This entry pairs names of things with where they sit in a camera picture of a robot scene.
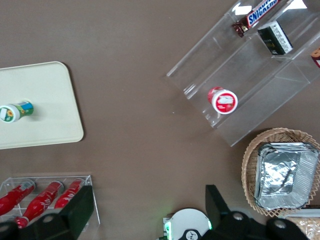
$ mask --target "yogurt cup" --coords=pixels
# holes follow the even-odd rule
[[[0,120],[5,123],[14,123],[25,116],[30,116],[34,112],[34,106],[23,101],[15,104],[7,104],[0,106]]]
[[[210,89],[207,98],[214,110],[219,114],[230,114],[235,111],[238,106],[237,95],[220,86]]]

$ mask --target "foil container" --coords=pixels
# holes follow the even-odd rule
[[[258,150],[255,202],[267,210],[308,202],[319,151],[309,143],[266,143]]]

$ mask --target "coca-cola bottle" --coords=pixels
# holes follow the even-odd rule
[[[36,184],[34,181],[26,179],[0,198],[0,216],[10,212],[15,205],[20,203],[22,199],[28,196],[35,188]]]
[[[74,180],[71,183],[70,187],[58,198],[54,205],[54,208],[61,209],[65,205],[67,205],[84,184],[85,180],[81,178],[77,178],[76,180]]]
[[[59,181],[51,182],[45,190],[43,190],[38,196],[36,196],[26,208],[22,216],[17,216],[14,221],[18,224],[20,229],[26,227],[28,223],[40,216],[50,204],[57,197],[58,192],[63,191],[63,184]]]

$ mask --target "clear acrylic display stand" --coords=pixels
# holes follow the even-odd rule
[[[86,186],[92,186],[91,176],[49,176],[49,177],[10,177],[5,180],[0,186],[0,197],[3,197],[12,189],[16,188],[19,184],[21,184],[25,179],[31,179],[36,184],[36,189],[33,190],[28,196],[26,196],[18,205],[14,207],[10,212],[6,213],[5,215],[0,216],[0,223],[6,221],[12,221],[16,216],[22,216],[25,210],[27,209],[29,203],[40,193],[42,192],[52,181],[60,181],[64,185],[64,190],[66,190],[70,184],[75,179],[84,179]],[[39,217],[33,219],[30,223],[35,222],[43,215],[49,213],[56,213],[54,206],[56,204],[59,195],[55,198],[53,203],[48,207],[48,209]],[[82,233],[79,236],[79,240],[89,240],[94,239],[95,235],[97,234],[100,219],[97,209],[97,203],[95,199],[95,194],[93,193],[94,198],[94,211],[91,215],[88,223],[82,230]]]
[[[237,2],[167,73],[230,146],[320,78],[310,56],[320,47],[320,6],[314,7],[312,0],[282,0],[239,37],[232,24],[248,12],[238,10],[255,8],[261,1]],[[279,22],[293,46],[286,55],[272,55],[257,32],[271,21]],[[208,92],[216,86],[237,95],[235,112],[221,115],[208,102]]]

